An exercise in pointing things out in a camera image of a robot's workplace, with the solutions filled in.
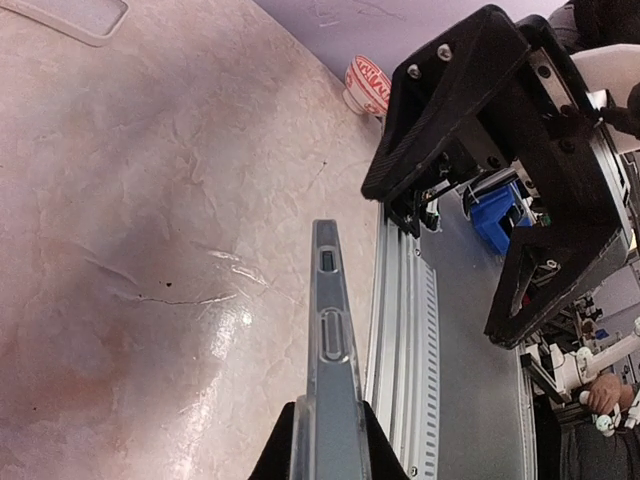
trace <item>gray panel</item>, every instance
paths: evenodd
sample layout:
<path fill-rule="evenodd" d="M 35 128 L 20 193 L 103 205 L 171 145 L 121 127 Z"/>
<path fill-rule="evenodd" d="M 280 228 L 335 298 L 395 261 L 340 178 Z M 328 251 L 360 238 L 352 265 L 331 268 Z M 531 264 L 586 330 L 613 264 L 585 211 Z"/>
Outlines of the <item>gray panel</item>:
<path fill-rule="evenodd" d="M 440 478 L 525 478 L 515 351 L 483 330 L 501 271 L 452 193 L 440 203 L 443 231 L 424 233 L 422 255 L 438 274 Z"/>
<path fill-rule="evenodd" d="M 387 74 L 414 50 L 487 3 L 514 20 L 548 15 L 557 0 L 256 0 L 269 15 L 342 78 L 357 55 L 366 55 Z"/>

